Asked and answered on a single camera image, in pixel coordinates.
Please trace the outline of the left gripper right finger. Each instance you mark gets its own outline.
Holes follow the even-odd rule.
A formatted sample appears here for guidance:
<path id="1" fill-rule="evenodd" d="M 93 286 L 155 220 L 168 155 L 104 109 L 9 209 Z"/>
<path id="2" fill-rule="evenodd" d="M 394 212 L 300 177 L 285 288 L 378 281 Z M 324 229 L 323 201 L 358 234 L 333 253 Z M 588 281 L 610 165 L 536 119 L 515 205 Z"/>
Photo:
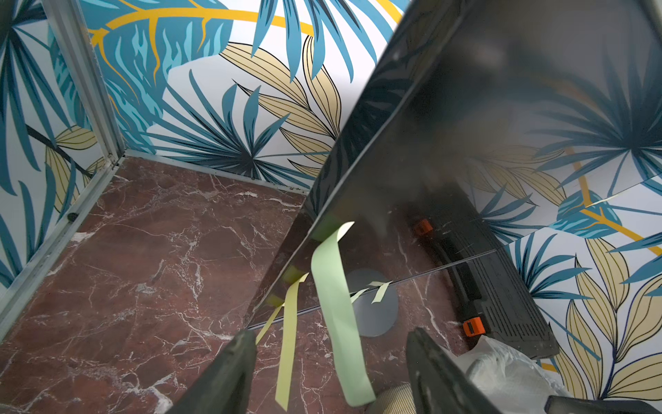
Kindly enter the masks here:
<path id="1" fill-rule="evenodd" d="M 499 412 L 424 329 L 408 334 L 406 358 L 418 413 Z"/>

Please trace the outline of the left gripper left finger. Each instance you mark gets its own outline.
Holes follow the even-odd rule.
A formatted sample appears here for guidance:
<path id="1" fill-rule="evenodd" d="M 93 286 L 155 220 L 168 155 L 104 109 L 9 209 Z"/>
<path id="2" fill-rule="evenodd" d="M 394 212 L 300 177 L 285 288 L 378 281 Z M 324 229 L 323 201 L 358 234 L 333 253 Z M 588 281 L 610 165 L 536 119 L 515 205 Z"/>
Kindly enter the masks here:
<path id="1" fill-rule="evenodd" d="M 247 413 L 256 357 L 255 333 L 240 331 L 167 414 Z"/>

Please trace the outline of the pale sticky note edge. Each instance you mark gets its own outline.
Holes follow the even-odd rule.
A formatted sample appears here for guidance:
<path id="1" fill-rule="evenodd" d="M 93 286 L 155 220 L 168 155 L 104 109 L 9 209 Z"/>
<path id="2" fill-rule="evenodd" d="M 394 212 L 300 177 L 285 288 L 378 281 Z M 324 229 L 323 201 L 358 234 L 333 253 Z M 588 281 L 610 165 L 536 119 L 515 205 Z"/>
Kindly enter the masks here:
<path id="1" fill-rule="evenodd" d="M 341 260 L 339 242 L 353 226 L 347 222 L 323 241 L 312 255 L 311 272 L 322 315 L 329 331 L 334 367 L 348 405 L 376 399 L 367 375 L 360 335 Z"/>

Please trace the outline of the yellow sticky note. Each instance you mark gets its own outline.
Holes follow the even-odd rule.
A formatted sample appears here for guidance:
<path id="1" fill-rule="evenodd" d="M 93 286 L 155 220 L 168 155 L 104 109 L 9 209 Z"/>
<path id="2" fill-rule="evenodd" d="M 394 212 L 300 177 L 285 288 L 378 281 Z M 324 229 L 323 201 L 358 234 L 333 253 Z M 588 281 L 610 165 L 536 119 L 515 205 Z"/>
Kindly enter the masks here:
<path id="1" fill-rule="evenodd" d="M 265 334 L 267 334 L 267 331 L 272 326 L 279 313 L 284 313 L 279 372 L 275 390 L 275 401 L 284 411 L 287 411 L 289 406 L 291 378 L 296 349 L 298 330 L 298 288 L 301 284 L 305 283 L 308 276 L 309 274 L 303 274 L 288 288 L 284 303 L 276 307 L 255 340 L 255 344 L 258 345 Z"/>

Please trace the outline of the green sticky note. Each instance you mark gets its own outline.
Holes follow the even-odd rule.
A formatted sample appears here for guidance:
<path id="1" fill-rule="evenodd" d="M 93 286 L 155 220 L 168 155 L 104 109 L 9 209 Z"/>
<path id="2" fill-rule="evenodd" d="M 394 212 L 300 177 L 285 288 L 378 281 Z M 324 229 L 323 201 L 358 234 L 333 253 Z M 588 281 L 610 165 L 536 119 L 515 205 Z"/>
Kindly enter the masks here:
<path id="1" fill-rule="evenodd" d="M 383 298 L 384 298 L 384 296 L 385 296 L 385 294 L 386 294 L 386 292 L 387 292 L 387 290 L 388 290 L 390 284 L 391 284 L 391 281 L 388 281 L 388 282 L 372 281 L 372 282 L 369 284 L 369 286 L 371 286 L 371 287 L 376 287 L 376 288 L 377 288 L 377 291 L 376 291 L 376 293 L 375 293 L 375 296 L 374 296 L 374 298 L 373 298 L 373 300 L 372 300 L 372 303 L 373 303 L 373 304 L 375 304 L 375 303 L 380 303 L 380 302 L 383 300 Z"/>
<path id="2" fill-rule="evenodd" d="M 367 288 L 363 288 L 363 289 L 358 290 L 356 293 L 354 293 L 354 294 L 350 297 L 351 303 L 353 304 L 353 303 L 354 303 L 356 300 L 358 300 L 363 294 L 365 294 L 365 293 L 367 293 L 368 291 L 371 291 L 371 290 L 372 290 L 372 287 L 371 287 L 371 286 L 369 286 L 369 287 L 367 287 Z"/>

